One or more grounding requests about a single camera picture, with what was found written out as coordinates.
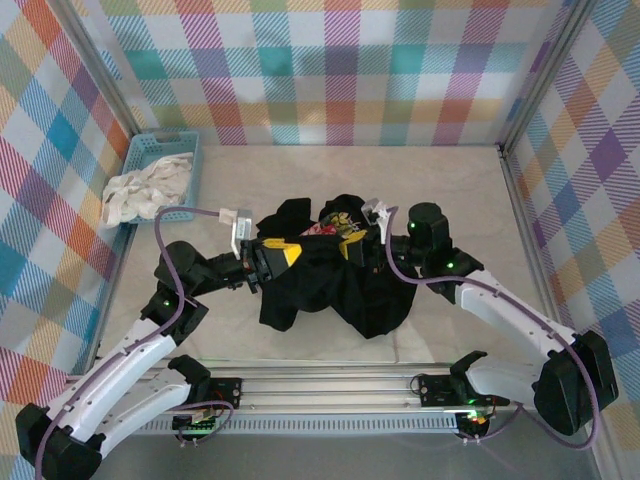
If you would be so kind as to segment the black t-shirt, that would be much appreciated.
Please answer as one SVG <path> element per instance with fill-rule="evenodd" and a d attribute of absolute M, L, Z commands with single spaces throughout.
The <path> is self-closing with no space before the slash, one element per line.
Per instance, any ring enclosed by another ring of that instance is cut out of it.
<path fill-rule="evenodd" d="M 258 222 L 260 238 L 283 238 L 302 246 L 294 265 L 262 287 L 260 324 L 285 332 L 300 311 L 316 313 L 326 308 L 366 339 L 386 335 L 402 324 L 417 287 L 374 259 L 360 267 L 339 250 L 347 235 L 368 226 L 363 205 L 362 198 L 342 194 L 327 201 L 314 220 L 311 200 L 294 198 Z"/>

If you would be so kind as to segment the crumpled white cloth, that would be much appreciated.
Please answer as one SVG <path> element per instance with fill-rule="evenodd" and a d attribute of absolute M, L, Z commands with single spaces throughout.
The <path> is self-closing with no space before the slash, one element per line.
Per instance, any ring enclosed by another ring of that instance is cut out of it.
<path fill-rule="evenodd" d="M 162 207 L 182 204 L 192 167 L 193 154 L 180 153 L 111 178 L 102 194 L 102 224 L 113 228 L 136 219 L 153 220 Z"/>

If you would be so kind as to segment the blue plastic basket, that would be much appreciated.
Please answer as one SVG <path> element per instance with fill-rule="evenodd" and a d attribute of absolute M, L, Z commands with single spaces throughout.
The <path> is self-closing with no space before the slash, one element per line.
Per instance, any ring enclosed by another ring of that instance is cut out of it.
<path fill-rule="evenodd" d="M 133 170 L 141 170 L 163 156 L 188 152 L 193 154 L 193 167 L 186 199 L 182 204 L 162 207 L 160 211 L 168 207 L 180 206 L 182 208 L 180 211 L 164 214 L 161 217 L 163 222 L 191 221 L 194 218 L 194 214 L 191 210 L 195 208 L 197 204 L 200 176 L 203 165 L 203 154 L 199 134 L 195 131 L 168 133 L 155 132 L 136 135 L 131 141 L 123 170 L 120 175 Z M 154 221 L 154 219 L 136 219 L 129 223 L 149 223 Z"/>

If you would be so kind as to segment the left controller board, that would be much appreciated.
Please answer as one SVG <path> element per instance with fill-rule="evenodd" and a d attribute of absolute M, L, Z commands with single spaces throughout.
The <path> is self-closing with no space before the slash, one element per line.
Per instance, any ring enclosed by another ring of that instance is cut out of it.
<path fill-rule="evenodd" d="M 193 412 L 182 412 L 172 417 L 171 429 L 176 432 L 178 439 L 187 442 L 200 440 L 215 429 L 222 414 L 222 409 L 213 407 Z"/>

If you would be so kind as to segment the controller board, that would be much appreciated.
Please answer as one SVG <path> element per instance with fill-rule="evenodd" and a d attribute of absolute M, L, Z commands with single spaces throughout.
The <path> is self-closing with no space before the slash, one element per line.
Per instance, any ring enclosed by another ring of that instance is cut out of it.
<path fill-rule="evenodd" d="M 171 429 L 176 432 L 178 439 L 187 442 L 200 440 L 215 429 L 222 414 L 222 409 L 213 407 L 193 412 L 182 412 L 172 417 Z"/>
<path fill-rule="evenodd" d="M 489 433 L 492 418 L 490 413 L 473 410 L 456 413 L 455 417 L 458 429 L 456 435 L 461 439 L 483 438 Z"/>

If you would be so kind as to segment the right controller board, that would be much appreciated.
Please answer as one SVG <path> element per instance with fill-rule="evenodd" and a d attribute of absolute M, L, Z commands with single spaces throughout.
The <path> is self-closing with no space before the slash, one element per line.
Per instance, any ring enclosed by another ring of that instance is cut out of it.
<path fill-rule="evenodd" d="M 456 413 L 455 417 L 458 429 L 456 435 L 461 439 L 483 438 L 489 433 L 492 418 L 490 413 L 473 410 Z"/>

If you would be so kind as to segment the aluminium side rail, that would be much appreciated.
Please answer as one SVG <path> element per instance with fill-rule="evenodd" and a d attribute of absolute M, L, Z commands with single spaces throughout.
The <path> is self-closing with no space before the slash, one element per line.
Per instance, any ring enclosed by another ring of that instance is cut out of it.
<path fill-rule="evenodd" d="M 516 344 L 523 348 L 526 358 L 541 368 L 551 352 L 562 352 L 564 347 L 555 335 L 571 344 L 575 338 L 573 330 L 562 324 L 558 307 L 552 298 L 550 283 L 543 269 L 542 257 L 536 243 L 533 227 L 529 223 L 521 189 L 516 184 L 515 173 L 508 154 L 501 145 L 496 147 L 499 166 L 504 178 L 507 195 L 513 212 L 518 233 L 518 243 L 522 247 L 526 273 L 525 280 L 531 288 L 529 296 L 523 295 L 512 281 L 503 286 L 505 293 L 513 299 L 513 309 L 523 320 L 517 320 L 522 333 L 516 336 Z"/>

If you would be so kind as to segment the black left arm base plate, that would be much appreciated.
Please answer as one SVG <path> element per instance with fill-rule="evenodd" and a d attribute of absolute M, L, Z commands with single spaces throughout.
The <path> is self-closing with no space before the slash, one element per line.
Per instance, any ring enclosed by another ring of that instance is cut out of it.
<path fill-rule="evenodd" d="M 234 408 L 240 406 L 243 380 L 238 377 L 218 377 L 209 379 L 208 395 L 210 400 L 226 401 Z"/>

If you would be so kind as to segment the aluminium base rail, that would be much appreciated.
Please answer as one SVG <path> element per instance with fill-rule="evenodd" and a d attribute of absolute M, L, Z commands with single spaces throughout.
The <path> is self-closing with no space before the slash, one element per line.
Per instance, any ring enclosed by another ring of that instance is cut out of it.
<path fill-rule="evenodd" d="M 214 378 L 235 378 L 240 397 L 237 412 L 254 415 L 364 414 L 416 412 L 434 389 L 420 381 L 443 380 L 448 364 L 256 360 L 204 360 Z M 501 410 L 517 404 L 534 411 L 533 385 L 539 374 L 530 365 L 510 365 L 484 357 L 469 368 L 480 373 L 474 383 L 480 400 L 450 394 L 430 404 L 435 411 L 462 412 L 495 404 Z"/>

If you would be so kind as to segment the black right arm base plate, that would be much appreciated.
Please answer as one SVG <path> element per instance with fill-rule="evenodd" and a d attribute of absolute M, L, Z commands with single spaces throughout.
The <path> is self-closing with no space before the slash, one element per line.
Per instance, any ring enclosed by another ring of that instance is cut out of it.
<path fill-rule="evenodd" d="M 474 390 L 463 376 L 418 374 L 410 384 L 411 390 L 419 396 L 422 407 L 456 406 L 509 406 L 511 401 Z"/>

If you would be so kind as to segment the aluminium frame post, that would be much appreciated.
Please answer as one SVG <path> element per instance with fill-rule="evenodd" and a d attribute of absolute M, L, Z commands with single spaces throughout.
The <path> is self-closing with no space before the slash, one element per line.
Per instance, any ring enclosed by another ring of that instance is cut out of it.
<path fill-rule="evenodd" d="M 140 134 L 141 129 L 138 123 L 126 105 L 116 81 L 99 55 L 98 49 L 80 20 L 71 0 L 46 0 L 46 3 L 61 24 L 62 29 L 69 36 L 85 68 L 96 83 L 98 90 L 103 94 L 125 133 L 129 137 Z"/>
<path fill-rule="evenodd" d="M 508 89 L 495 144 L 511 151 L 555 79 L 598 0 L 549 0 Z"/>

